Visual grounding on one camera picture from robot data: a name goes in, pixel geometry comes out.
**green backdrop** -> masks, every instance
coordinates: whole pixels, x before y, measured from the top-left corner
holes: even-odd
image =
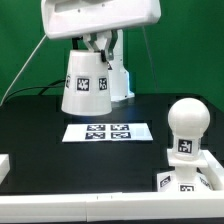
[[[196,93],[224,111],[224,1],[160,2],[162,17],[144,28],[145,35],[142,27],[125,30],[125,66],[132,90]],[[0,98],[44,35],[40,3],[1,0]],[[71,47],[70,40],[46,40],[12,91],[65,78]]]

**black surface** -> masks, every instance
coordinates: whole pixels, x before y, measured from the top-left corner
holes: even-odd
[[[61,112],[61,97],[57,96],[11,99],[0,109],[0,153],[10,155],[11,165],[0,186],[0,195],[156,191],[156,174],[172,169],[166,157],[173,138],[168,128],[168,111],[177,100],[188,96],[138,95],[135,102],[98,117]],[[209,149],[224,165],[224,114],[203,98],[194,98],[207,105],[211,116],[202,149]],[[126,122],[146,122],[154,140],[62,143],[68,124]],[[170,223],[200,222],[224,223],[224,219],[170,220]]]

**white paper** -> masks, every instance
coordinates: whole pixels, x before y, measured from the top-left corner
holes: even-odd
[[[136,124],[70,124],[63,142],[152,141],[146,123]]]

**white ball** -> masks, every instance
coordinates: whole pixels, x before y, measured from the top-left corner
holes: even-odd
[[[201,101],[185,98],[172,106],[168,114],[168,122],[173,134],[178,137],[201,138],[208,128],[210,114]]]

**black-and-white marker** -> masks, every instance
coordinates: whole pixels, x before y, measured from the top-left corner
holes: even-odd
[[[108,65],[108,70],[109,70],[109,71],[112,71],[113,69],[112,69],[112,67],[111,67],[111,64],[108,62],[107,65]]]
[[[70,75],[67,75],[66,83],[65,83],[65,86],[66,86],[67,88],[69,88],[69,86],[70,86],[70,82],[71,82],[71,77],[70,77]]]
[[[105,135],[104,132],[88,132],[86,133],[86,140],[105,139]]]
[[[209,189],[211,189],[210,184],[209,184],[207,181],[205,181],[205,180],[202,179],[201,177],[200,177],[200,180],[201,180],[201,182],[202,182],[206,187],[208,187]]]
[[[192,141],[179,139],[178,152],[192,154]]]
[[[110,126],[111,131],[129,131],[129,125],[114,124]]]
[[[87,131],[105,131],[106,125],[88,125]]]
[[[171,177],[168,176],[165,179],[163,179],[162,181],[160,181],[160,187],[164,187],[165,185],[167,185],[170,182],[171,182]]]
[[[78,91],[89,91],[90,80],[86,78],[78,78],[77,79],[77,90]]]
[[[111,133],[112,139],[131,139],[130,132],[112,132]]]
[[[180,184],[179,191],[195,191],[194,185]]]
[[[107,78],[99,79],[99,89],[100,89],[100,91],[107,90]]]

